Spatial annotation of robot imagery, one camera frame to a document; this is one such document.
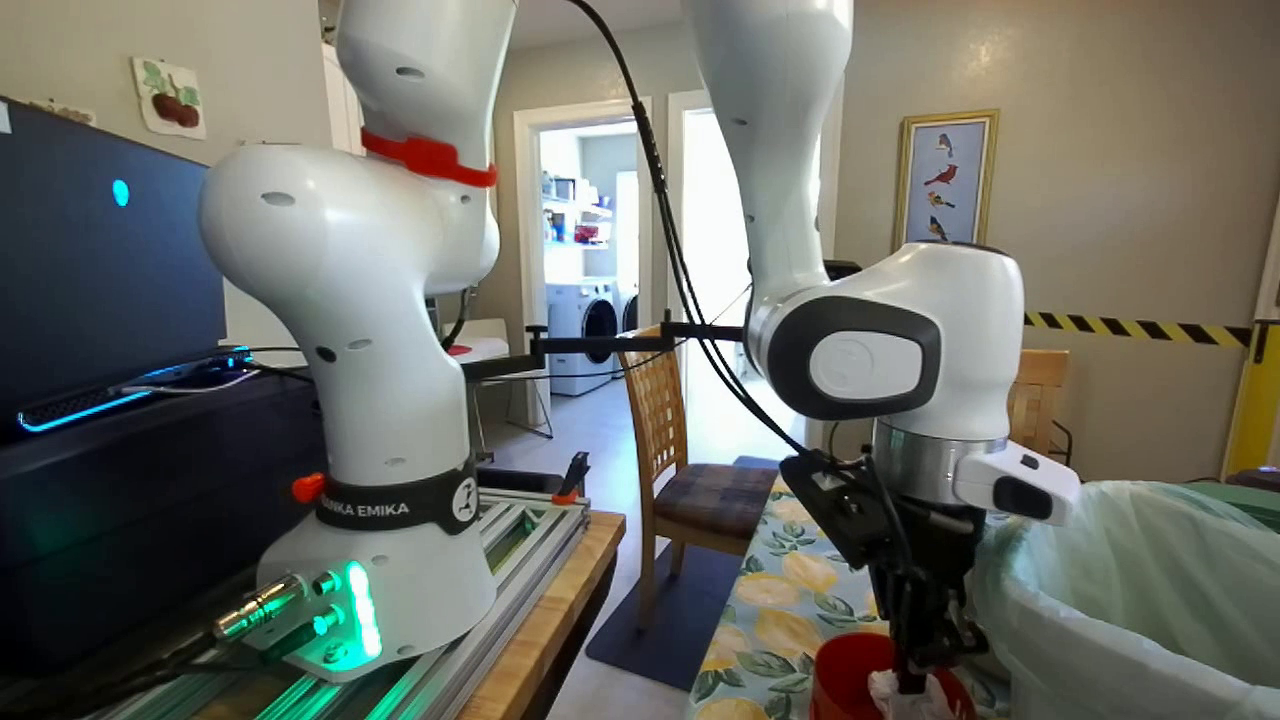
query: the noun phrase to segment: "framed picture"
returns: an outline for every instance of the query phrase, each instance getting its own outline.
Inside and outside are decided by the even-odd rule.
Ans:
[[[154,57],[134,57],[134,82],[143,109],[143,125],[159,137],[203,137],[210,110],[192,67],[163,62]]]
[[[980,244],[995,110],[903,116],[897,244]]]

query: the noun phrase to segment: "black mat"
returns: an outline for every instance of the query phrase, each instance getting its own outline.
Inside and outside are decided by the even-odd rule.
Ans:
[[[686,567],[669,580],[669,552],[656,559],[665,580],[652,599],[650,632],[642,618],[642,582],[622,599],[603,627],[590,638],[590,654],[632,677],[650,677],[676,690],[692,689],[729,604],[741,555],[686,547]]]

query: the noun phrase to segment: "doorway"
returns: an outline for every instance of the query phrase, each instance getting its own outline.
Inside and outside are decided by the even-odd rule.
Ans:
[[[652,320],[650,173],[628,105],[518,110],[525,320],[553,335],[616,335]],[[549,396],[616,379],[612,354],[549,354]]]
[[[707,323],[741,329],[750,320],[750,225],[735,169],[721,121],[706,91],[679,91],[669,105],[674,202],[686,241],[686,262]],[[744,354],[744,342],[721,342],[729,366],[756,404],[798,440],[807,422],[798,416]],[[788,456],[788,443],[753,419],[721,383],[697,342],[679,348],[688,443],[701,458]]]

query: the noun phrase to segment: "wooden table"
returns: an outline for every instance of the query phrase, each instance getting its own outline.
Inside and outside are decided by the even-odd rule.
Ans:
[[[886,632],[869,571],[854,571],[798,490],[775,478],[688,690],[688,714],[805,714],[817,646],[857,627]]]
[[[510,650],[488,669],[485,683],[467,700],[467,720],[544,714],[553,707],[566,670],[610,597],[610,575],[624,526],[624,514],[593,512],[590,530],[575,538],[574,555],[525,617]]]

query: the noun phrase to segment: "plastic bag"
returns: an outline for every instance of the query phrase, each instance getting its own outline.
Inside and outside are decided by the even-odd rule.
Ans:
[[[969,575],[1012,714],[1280,714],[1280,530],[1178,482],[1084,482]]]

